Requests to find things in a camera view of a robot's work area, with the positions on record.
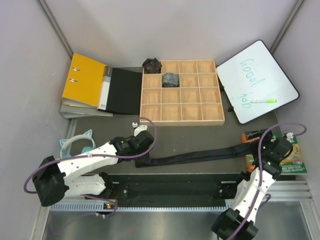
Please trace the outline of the brown blue striped tie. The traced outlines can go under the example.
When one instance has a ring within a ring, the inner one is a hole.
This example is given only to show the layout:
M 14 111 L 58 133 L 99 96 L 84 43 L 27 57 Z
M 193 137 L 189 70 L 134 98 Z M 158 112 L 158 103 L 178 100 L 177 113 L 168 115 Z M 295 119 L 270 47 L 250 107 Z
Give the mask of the brown blue striped tie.
M 244 157 L 248 152 L 249 147 L 247 143 L 242 143 L 226 148 L 188 152 L 162 158 L 149 158 L 147 156 L 143 157 L 141 161 L 136 161 L 135 167 L 147 168 L 232 159 Z

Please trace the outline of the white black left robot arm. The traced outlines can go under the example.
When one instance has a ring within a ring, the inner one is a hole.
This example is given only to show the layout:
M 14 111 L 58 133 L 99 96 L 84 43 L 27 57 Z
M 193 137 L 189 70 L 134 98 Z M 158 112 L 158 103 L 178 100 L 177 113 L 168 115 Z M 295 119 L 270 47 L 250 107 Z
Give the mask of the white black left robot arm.
M 99 168 L 116 165 L 122 160 L 140 158 L 154 143 L 154 137 L 143 130 L 136 136 L 116 137 L 100 147 L 70 159 L 55 161 L 45 158 L 40 170 L 32 177 L 35 192 L 43 207 L 52 206 L 64 198 L 94 195 L 109 198 L 114 191 L 107 173 L 92 175 Z

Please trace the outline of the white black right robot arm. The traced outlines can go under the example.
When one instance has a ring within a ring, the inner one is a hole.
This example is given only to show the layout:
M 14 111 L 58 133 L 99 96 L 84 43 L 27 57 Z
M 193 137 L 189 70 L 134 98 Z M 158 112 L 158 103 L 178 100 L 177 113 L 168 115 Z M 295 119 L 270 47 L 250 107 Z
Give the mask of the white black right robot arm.
M 268 136 L 269 133 L 263 133 L 253 146 L 254 170 L 233 185 L 232 205 L 211 227 L 219 240 L 252 240 L 258 233 L 255 227 L 258 210 L 267 190 L 282 173 L 281 161 L 293 151 L 292 132 L 280 137 Z

